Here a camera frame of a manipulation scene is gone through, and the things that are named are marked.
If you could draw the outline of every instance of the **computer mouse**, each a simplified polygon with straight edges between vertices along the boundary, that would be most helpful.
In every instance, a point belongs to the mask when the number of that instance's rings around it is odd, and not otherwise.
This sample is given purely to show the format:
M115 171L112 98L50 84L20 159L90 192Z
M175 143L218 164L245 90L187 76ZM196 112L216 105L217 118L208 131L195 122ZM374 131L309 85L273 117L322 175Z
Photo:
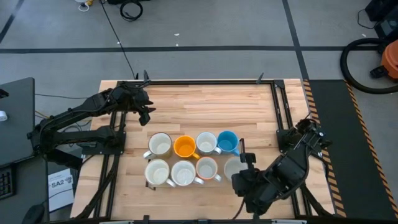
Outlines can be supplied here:
M22 224L40 223L44 216L44 205L33 205L25 214Z

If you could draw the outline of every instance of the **wooden table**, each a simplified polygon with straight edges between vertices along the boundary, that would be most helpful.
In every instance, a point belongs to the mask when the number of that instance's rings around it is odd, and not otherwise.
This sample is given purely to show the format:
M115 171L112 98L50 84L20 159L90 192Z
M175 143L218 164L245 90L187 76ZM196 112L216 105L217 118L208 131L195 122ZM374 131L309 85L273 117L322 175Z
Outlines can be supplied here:
M295 124L308 114L307 103L299 79L284 81ZM99 90L113 88L116 82L102 81ZM207 182L205 185L176 188L161 186L153 191L145 187L144 169L147 160L142 155L147 150L147 141L157 132L169 134L174 141L184 134L196 138L203 131L217 135L228 129L244 138L246 150L256 153L255 166L265 169L280 154L275 135L278 127L271 88L267 85L152 85L146 87L146 91L157 109L150 114L151 121L144 127L139 125L137 114L127 115L126 148L119 162L112 219L142 220L144 215L150 215L151 220L232 218L238 211L242 198L234 194L231 184L226 180L223 164L219 163L218 173L223 177L220 184ZM283 108L279 91L278 96L280 107ZM282 117L284 127L287 127L283 110ZM109 125L109 119L110 116L107 115L93 118L91 128ZM226 160L222 155L221 157L221 161ZM96 192L102 160L103 156L95 156L82 167L72 217L83 210ZM306 183L323 207L334 213L323 166L312 157ZM107 195L105 192L102 215ZM297 191L297 195L300 211L304 214L302 194ZM268 212L261 216L293 217L290 198L274 202ZM243 209L238 218L250 219L252 215Z

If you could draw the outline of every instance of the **mug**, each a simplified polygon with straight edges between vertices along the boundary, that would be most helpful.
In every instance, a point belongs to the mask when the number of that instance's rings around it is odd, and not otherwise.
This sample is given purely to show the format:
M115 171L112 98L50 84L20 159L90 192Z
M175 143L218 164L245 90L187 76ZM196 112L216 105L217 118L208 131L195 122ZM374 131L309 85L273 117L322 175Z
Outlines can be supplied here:
M223 154L234 154L239 156L238 136L232 131L223 131L217 138L218 147Z
M200 159L200 156L195 153L196 148L195 140L190 136L180 136L174 142L174 152L182 158L193 156L196 159Z
M150 137L148 149L143 155L144 159L156 157L168 158L172 155L172 139L166 133L156 133Z
M239 171L247 169L248 164L245 162L241 162L239 157L234 157L228 159L224 165L224 175L229 181L232 181L232 175L238 174Z
M221 176L217 174L218 166L214 159L202 157L197 162L197 174L203 180L215 179L221 182Z
M179 186L188 186L192 182L204 184L205 182L196 177L195 166L186 160L178 161L172 168L172 180Z
M158 186L166 182L170 186L175 187L175 183L169 179L169 174L169 165L162 159L154 159L150 161L145 168L145 178L148 183L154 186Z
M217 147L217 138L214 134L211 134L210 132L200 133L197 137L196 143L200 154L221 154L221 149Z

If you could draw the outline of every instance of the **vacuum cleaner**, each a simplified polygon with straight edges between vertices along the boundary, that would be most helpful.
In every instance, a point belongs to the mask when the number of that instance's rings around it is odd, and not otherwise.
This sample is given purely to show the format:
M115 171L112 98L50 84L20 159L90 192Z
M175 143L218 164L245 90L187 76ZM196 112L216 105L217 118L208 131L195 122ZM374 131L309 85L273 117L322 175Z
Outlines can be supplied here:
M348 70L347 57L348 53L355 47L363 44L377 44L382 53L381 65L373 70L370 74L372 78L389 77L392 81L398 81L398 40L394 42L378 39L365 38L355 40L348 44L340 57L340 68L346 81L360 91L370 94L388 94L398 92L398 85L389 88L370 88L358 83Z

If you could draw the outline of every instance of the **gray floor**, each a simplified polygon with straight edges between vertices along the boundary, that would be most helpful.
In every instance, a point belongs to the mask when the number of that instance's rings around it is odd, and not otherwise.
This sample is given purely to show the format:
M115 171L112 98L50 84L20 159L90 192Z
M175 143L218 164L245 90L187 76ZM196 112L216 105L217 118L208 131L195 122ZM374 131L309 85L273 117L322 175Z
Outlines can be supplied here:
M88 12L77 10L74 0L20 0L7 34L4 49L96 48L97 53L0 54L0 83L34 77L36 92L65 96L90 96L100 80L131 79L121 52L101 52L119 44L95 1ZM121 19L116 6L106 4L109 18L125 47L273 46L292 47L285 0L152 0L144 1L143 16L136 22ZM356 14L369 0L286 0L290 6L301 46L345 46L376 37L356 23ZM0 0L0 30L16 11L18 0ZM362 23L371 26L365 14ZM144 69L151 78L302 78L294 48L285 50L228 50L128 52L135 72ZM304 51L303 62L311 79L342 79L339 51ZM368 71L377 66L374 52L353 52L349 68L369 86L389 86L373 81ZM398 198L398 95L369 95L356 91L384 172L395 199ZM56 114L78 105L80 100L36 97L36 109ZM51 165L50 172L63 167ZM52 214L66 218L70 208Z

